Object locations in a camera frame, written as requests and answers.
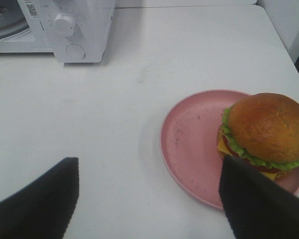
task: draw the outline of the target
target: barcode sticker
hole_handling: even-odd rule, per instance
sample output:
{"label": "barcode sticker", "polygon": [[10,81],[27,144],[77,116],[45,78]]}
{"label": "barcode sticker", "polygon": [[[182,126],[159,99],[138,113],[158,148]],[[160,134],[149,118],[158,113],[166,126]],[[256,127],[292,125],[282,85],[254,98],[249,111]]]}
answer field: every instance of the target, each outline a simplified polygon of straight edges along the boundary
{"label": "barcode sticker", "polygon": [[28,7],[31,16],[38,17],[33,4],[27,4],[26,6]]}

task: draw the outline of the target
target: sesame-free bun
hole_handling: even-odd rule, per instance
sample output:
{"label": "sesame-free bun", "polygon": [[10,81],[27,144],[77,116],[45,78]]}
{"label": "sesame-free bun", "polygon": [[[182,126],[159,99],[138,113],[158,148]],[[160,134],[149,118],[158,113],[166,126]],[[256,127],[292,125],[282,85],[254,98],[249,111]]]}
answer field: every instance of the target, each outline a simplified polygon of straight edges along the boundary
{"label": "sesame-free bun", "polygon": [[228,126],[236,142],[263,161],[299,160],[299,104],[287,96],[260,93],[239,100]]}

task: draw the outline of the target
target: white microwave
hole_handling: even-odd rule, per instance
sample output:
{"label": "white microwave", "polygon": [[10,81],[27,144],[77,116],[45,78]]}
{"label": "white microwave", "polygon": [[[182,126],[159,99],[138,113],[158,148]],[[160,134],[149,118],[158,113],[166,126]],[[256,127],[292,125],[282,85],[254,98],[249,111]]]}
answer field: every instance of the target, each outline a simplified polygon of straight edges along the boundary
{"label": "white microwave", "polygon": [[0,0],[0,53],[53,52],[100,62],[116,0]]}

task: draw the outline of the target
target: table surface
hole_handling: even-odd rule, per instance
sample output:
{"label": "table surface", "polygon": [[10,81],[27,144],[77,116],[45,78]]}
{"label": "table surface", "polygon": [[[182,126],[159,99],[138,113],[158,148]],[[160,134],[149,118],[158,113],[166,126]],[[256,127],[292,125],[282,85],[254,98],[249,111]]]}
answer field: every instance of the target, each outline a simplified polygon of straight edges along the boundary
{"label": "table surface", "polygon": [[65,238],[234,238],[223,211],[176,184],[159,148],[171,107],[210,89],[299,102],[298,72],[261,7],[117,9],[99,64],[0,54],[0,200],[78,156]]}
{"label": "table surface", "polygon": [[116,7],[162,7],[256,4],[257,0],[117,0],[116,2]]}

